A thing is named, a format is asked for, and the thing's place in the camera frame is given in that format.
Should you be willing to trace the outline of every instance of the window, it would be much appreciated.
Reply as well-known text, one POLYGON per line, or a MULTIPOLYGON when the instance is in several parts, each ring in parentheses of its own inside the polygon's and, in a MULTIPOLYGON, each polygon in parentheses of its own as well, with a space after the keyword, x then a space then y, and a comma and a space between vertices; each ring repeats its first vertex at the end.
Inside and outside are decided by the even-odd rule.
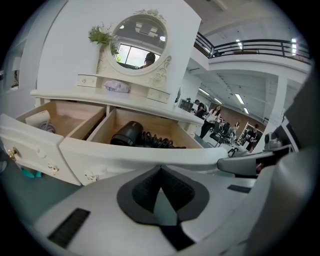
MULTIPOLYGON (((145 58, 149 51, 130 45, 120 44, 118 53, 119 54, 114 57, 117 62, 141 67, 145 64, 145 58)), ((157 61, 159 57, 158 54, 155 54, 155 61, 157 61)))

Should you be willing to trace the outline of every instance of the coiled black cord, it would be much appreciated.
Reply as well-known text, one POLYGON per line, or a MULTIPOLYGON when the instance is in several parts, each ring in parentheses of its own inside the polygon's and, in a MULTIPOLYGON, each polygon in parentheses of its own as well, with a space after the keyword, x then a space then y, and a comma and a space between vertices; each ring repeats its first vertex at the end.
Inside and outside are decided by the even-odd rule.
POLYGON ((153 137, 149 131, 143 132, 141 135, 141 141, 139 143, 141 147, 158 148, 158 149, 186 149, 185 146, 174 146, 174 142, 167 138, 157 138, 155 134, 153 137))

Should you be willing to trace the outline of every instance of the teal object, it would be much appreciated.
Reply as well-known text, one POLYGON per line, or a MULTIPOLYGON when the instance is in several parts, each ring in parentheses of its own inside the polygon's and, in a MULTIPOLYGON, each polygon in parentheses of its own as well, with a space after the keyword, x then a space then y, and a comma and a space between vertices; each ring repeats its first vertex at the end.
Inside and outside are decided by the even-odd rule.
POLYGON ((34 178, 35 177, 31 172, 27 171, 24 168, 21 168, 21 171, 22 171, 23 175, 25 175, 25 176, 27 176, 29 178, 34 178))
POLYGON ((37 170, 36 173, 35 173, 35 177, 41 178, 42 177, 42 172, 37 170))

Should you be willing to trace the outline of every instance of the gold drawer knob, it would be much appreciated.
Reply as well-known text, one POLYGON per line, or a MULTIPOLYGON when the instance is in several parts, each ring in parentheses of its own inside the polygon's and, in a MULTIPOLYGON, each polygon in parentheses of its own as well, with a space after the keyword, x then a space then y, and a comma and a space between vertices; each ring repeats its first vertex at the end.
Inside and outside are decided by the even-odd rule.
POLYGON ((17 160, 16 157, 15 157, 15 154, 18 154, 18 153, 19 153, 19 152, 18 152, 18 150, 17 150, 15 147, 13 147, 12 150, 11 150, 11 149, 8 150, 8 156, 9 156, 10 159, 13 160, 13 161, 16 161, 16 160, 17 160))

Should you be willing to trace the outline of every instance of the small drawer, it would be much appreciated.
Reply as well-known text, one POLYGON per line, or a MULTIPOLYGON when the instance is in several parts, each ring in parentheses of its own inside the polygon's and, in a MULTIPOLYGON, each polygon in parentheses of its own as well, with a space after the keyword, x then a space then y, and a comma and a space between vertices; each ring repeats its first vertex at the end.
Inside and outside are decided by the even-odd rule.
POLYGON ((147 98, 162 103, 168 103, 170 94, 160 90, 149 88, 147 98))
POLYGON ((78 74, 77 85, 85 87, 99 87, 97 86, 98 77, 95 75, 78 74))
POLYGON ((51 101, 19 116, 0 116, 0 138, 5 150, 16 163, 57 179, 80 185, 70 170, 59 144, 64 138, 82 140, 94 125, 102 119, 105 107, 68 101, 51 101), (56 133, 26 124, 26 118, 48 111, 56 133))
POLYGON ((116 108, 96 127, 86 141, 66 138, 60 150, 83 185, 129 171, 155 165, 175 165, 189 170, 211 170, 218 159, 227 157, 224 148, 202 148, 176 120, 116 108), (136 121, 157 138, 173 140, 186 149, 111 145, 110 140, 129 121, 136 121))

